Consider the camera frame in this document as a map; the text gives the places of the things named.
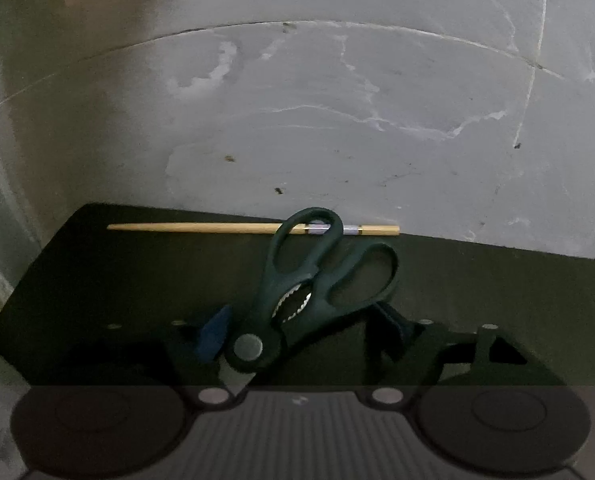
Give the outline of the dark green scissors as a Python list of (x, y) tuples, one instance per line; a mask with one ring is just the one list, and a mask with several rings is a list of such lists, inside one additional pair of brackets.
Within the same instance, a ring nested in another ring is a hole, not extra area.
[[(278, 257), (293, 228), (315, 220), (328, 229), (295, 269), (280, 270)], [(335, 268), (322, 268), (343, 237), (342, 219), (326, 208), (306, 208), (281, 223), (271, 239), (252, 305), (229, 326), (222, 346), (218, 382), (229, 396), (242, 394), (257, 374), (305, 337), (391, 298), (399, 278), (399, 258), (395, 248), (383, 240), (362, 240)], [(348, 282), (373, 254), (389, 258), (390, 276), (385, 284), (365, 299), (334, 306), (331, 297), (335, 289)]]

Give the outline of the purple banded bamboo chopstick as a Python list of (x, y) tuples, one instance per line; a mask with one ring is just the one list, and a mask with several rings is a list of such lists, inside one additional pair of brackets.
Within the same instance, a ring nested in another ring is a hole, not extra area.
[[(194, 234), (260, 234), (270, 235), (280, 229), (280, 223), (224, 223), (224, 222), (152, 222), (116, 223), (106, 227), (112, 231), (165, 232)], [(343, 226), (344, 235), (397, 236), (399, 226)]]

